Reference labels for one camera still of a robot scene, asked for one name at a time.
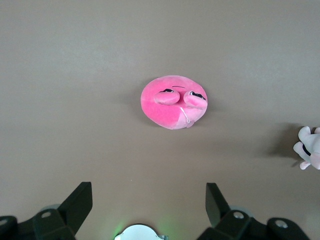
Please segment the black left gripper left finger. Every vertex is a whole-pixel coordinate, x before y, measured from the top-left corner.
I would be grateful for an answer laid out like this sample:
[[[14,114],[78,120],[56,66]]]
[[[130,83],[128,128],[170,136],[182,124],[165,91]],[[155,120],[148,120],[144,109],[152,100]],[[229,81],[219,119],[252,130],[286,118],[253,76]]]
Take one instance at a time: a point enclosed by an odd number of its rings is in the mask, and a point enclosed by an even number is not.
[[[2,240],[75,240],[93,207],[92,183],[81,182],[58,206],[18,223],[15,216],[0,217]]]

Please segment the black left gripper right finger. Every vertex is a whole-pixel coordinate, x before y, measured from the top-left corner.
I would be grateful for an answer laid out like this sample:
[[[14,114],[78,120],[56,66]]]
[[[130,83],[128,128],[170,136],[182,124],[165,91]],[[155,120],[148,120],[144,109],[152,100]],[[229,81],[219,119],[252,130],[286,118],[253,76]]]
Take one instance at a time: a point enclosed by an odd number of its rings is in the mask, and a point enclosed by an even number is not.
[[[244,211],[232,210],[216,183],[207,183],[205,209],[211,227],[199,240],[309,240],[293,221],[273,217],[262,224]]]

